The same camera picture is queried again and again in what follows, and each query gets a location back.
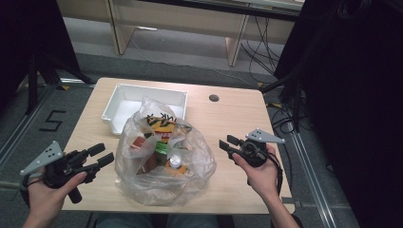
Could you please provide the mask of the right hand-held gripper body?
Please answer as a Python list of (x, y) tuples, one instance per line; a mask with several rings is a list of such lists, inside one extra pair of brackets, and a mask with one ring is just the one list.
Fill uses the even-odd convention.
[(246, 134), (244, 140), (235, 141), (240, 147), (240, 155), (252, 167), (260, 167), (268, 159), (267, 143), (285, 143), (285, 140), (256, 128)]

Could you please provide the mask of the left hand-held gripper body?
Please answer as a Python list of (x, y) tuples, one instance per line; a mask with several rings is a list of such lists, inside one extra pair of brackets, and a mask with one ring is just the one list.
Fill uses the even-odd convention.
[[(65, 185), (75, 175), (86, 172), (84, 162), (89, 156), (87, 149), (65, 153), (58, 142), (53, 141), (37, 158), (20, 171), (23, 180), (20, 184), (20, 193), (26, 204), (29, 204), (29, 180), (40, 178), (52, 189)], [(87, 173), (83, 183), (90, 183), (98, 173)]]

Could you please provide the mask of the person's legs in jeans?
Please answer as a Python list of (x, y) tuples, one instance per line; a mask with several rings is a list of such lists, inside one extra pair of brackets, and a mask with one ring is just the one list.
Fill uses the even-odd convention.
[(101, 213), (95, 228), (220, 228), (215, 215)]

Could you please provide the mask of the person's left hand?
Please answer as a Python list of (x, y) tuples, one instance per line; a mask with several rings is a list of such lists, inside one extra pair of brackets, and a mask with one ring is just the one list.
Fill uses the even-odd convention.
[(29, 181), (28, 218), (42, 220), (57, 219), (64, 206), (66, 196), (86, 178), (86, 172), (79, 173), (58, 189), (46, 186), (40, 178)]

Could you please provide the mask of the person's right hand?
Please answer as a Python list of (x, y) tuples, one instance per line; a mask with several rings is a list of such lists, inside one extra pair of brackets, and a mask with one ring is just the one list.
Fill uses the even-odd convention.
[(245, 172), (252, 188), (265, 200), (278, 200), (277, 166), (267, 159), (260, 167), (252, 167), (240, 155), (234, 154), (235, 163)]

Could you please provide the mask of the black tripod stand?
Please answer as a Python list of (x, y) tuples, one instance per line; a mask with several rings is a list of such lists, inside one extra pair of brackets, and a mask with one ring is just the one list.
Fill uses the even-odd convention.
[(31, 55), (29, 59), (29, 101), (26, 114), (30, 114), (38, 105), (38, 76), (44, 79), (47, 85), (59, 86), (62, 81), (56, 69), (60, 68), (69, 74), (73, 75), (78, 80), (83, 81), (85, 84), (94, 85), (95, 81), (87, 77), (81, 72), (78, 67), (73, 67), (61, 59), (52, 56), (45, 52), (37, 52)]

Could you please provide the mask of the dark curtain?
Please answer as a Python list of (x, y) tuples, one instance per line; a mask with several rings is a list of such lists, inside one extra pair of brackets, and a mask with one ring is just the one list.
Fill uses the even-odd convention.
[(80, 71), (56, 0), (0, 0), (0, 110), (43, 53)]
[(305, 0), (276, 75), (327, 18), (302, 77), (306, 104), (360, 228), (403, 228), (403, 0)]

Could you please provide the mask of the aluminium floor rail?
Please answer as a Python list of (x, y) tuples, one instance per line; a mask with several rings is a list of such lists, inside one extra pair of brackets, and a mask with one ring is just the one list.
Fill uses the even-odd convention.
[(305, 144), (300, 136), (300, 133), (294, 127), (292, 123), (287, 124), (290, 130), (290, 135), (297, 151), (297, 155), (302, 165), (302, 169), (310, 186), (314, 201), (317, 206), (318, 213), (323, 222), (324, 228), (337, 228), (334, 213), (328, 203), (328, 200), (324, 196), (324, 192), (319, 184), (314, 167), (308, 156)]
[(0, 147), (0, 171), (6, 165), (10, 156), (18, 147), (24, 136), (29, 131), (39, 112), (43, 109), (44, 103), (56, 89), (54, 85), (47, 85), (41, 92), (36, 107), (29, 114), (25, 114), (20, 123), (14, 128), (7, 140)]

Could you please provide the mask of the light wooden desk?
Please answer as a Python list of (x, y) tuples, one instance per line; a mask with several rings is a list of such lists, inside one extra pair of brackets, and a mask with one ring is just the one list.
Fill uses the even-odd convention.
[(244, 39), (285, 44), (305, 0), (56, 1), (65, 17), (108, 23), (117, 54), (139, 27), (169, 29), (223, 37), (232, 67)]

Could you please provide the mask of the white plastic tray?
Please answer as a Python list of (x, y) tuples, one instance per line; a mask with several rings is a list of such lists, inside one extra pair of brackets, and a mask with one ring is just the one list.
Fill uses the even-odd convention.
[(141, 108), (143, 97), (168, 105), (177, 118), (185, 117), (187, 93), (184, 91), (116, 84), (102, 115), (102, 120), (109, 123), (112, 134), (123, 132), (127, 119)]

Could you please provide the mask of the clear plastic bag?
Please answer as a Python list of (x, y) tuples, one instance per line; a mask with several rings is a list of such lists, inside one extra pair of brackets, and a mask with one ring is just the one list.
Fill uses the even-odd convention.
[[(177, 119), (167, 143), (167, 155), (155, 151), (156, 143), (161, 141), (161, 137), (145, 121), (147, 115), (160, 116), (162, 113)], [(152, 146), (157, 155), (157, 167), (141, 175), (137, 174), (139, 166), (129, 151), (137, 137), (145, 138), (144, 144)], [(172, 176), (167, 172), (165, 163), (172, 155), (182, 157), (182, 163), (187, 167), (184, 175)], [(177, 118), (168, 105), (145, 97), (141, 108), (126, 121), (119, 140), (115, 160), (115, 184), (124, 196), (140, 204), (180, 206), (204, 189), (216, 167), (213, 152), (197, 128)]]

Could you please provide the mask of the black and yellow chips bag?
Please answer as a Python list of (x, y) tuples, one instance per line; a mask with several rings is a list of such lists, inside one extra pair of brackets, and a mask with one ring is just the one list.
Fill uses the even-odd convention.
[(145, 121), (153, 129), (154, 133), (161, 137), (162, 143), (168, 143), (177, 123), (176, 118), (163, 113), (160, 116), (147, 115)]

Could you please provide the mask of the black metal stand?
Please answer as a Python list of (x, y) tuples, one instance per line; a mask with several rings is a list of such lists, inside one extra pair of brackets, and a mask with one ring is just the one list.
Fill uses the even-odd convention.
[(279, 100), (283, 105), (291, 106), (292, 111), (288, 111), (289, 118), (291, 120), (291, 124), (294, 132), (299, 132), (299, 111), (301, 105), (301, 85), (300, 85), (300, 77), (305, 73), (305, 64), (303, 61), (299, 61), (296, 66), (291, 70), (291, 72), (284, 76), (283, 78), (277, 80), (276, 82), (261, 87), (259, 91), (264, 94), (269, 92), (279, 86), (283, 86), (283, 90), (279, 95)]

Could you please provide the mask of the orange bottle with white cap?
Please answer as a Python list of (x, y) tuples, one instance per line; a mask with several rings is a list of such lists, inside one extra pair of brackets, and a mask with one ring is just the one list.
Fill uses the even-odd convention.
[(165, 168), (172, 176), (184, 175), (187, 171), (187, 167), (182, 163), (182, 157), (178, 155), (172, 155), (166, 161)]

